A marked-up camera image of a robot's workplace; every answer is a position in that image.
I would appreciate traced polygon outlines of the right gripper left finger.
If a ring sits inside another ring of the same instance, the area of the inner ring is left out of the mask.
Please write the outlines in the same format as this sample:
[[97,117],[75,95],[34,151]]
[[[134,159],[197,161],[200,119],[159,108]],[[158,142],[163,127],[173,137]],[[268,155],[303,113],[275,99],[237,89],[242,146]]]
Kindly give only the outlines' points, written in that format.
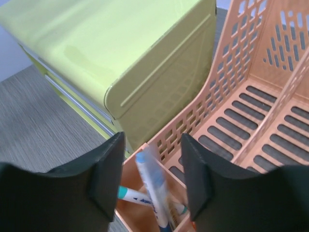
[[106,232],[113,221],[125,134],[48,172],[0,165],[3,232]]

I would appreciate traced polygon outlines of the white marker pen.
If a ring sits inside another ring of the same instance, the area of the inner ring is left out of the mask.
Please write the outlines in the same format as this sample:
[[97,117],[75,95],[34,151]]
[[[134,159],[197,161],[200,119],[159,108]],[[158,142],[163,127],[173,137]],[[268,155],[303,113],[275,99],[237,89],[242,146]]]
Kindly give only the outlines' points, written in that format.
[[181,222],[181,216],[187,211],[187,207],[181,203],[169,202],[168,218],[172,229],[174,230]]

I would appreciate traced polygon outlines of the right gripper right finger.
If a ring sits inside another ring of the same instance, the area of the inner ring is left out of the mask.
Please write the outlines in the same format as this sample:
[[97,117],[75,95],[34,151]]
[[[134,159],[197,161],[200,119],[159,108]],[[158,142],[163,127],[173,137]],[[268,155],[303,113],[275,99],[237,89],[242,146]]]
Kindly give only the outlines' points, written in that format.
[[181,137],[188,208],[199,232],[306,232],[309,168],[284,165],[259,174]]

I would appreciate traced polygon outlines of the teal capped white pen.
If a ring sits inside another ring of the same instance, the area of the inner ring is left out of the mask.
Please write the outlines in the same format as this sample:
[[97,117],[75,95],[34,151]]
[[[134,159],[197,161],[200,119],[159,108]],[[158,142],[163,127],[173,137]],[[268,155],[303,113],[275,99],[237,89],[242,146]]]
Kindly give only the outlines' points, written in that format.
[[119,186],[118,199],[141,205],[152,205],[151,199],[146,194],[124,186]]

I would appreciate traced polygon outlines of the green metal drawer cabinet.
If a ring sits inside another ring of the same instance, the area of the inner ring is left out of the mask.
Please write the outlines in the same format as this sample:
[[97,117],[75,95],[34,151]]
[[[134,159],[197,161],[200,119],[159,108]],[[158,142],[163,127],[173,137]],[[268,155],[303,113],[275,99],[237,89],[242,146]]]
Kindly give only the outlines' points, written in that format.
[[60,97],[134,152],[201,90],[214,0],[10,0],[0,23]]

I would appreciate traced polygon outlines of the orange plastic file organizer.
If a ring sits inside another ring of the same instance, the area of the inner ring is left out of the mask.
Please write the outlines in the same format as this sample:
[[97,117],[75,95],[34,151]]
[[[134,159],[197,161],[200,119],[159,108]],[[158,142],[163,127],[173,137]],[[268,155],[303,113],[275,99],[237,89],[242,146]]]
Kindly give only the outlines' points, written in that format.
[[[157,156],[173,198],[188,207],[184,133],[259,174],[309,167],[308,1],[232,1],[202,90],[138,148]],[[189,208],[176,230],[197,231]]]

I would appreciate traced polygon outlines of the blue white pen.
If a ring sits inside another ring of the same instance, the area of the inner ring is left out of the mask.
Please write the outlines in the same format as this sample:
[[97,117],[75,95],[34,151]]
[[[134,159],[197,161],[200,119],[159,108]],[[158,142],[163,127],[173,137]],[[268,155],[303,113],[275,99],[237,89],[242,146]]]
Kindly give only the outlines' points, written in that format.
[[161,232],[171,232],[174,229],[168,213],[166,180],[156,158],[150,148],[145,148],[135,155],[135,162]]

